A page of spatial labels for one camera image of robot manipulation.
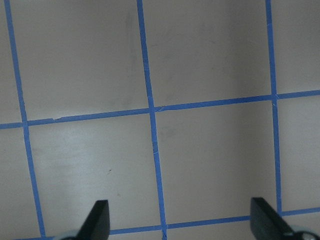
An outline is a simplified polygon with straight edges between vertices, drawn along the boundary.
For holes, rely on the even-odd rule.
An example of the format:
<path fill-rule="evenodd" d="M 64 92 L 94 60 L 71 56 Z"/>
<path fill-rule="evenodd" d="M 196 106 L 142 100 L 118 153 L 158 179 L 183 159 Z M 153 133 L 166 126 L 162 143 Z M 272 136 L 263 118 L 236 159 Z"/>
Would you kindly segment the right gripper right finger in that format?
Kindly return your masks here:
<path fill-rule="evenodd" d="M 250 200 L 250 230 L 256 240 L 294 240 L 294 230 L 263 197 Z"/>

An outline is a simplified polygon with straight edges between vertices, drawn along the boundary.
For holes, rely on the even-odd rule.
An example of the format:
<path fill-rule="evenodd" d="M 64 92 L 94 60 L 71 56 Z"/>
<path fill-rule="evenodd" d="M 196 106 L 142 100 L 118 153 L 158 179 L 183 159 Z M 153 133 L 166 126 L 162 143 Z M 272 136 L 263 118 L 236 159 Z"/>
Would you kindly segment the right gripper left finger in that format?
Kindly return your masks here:
<path fill-rule="evenodd" d="M 83 225 L 75 236 L 76 240 L 107 240 L 110 235 L 110 212 L 108 200 L 97 200 Z"/>

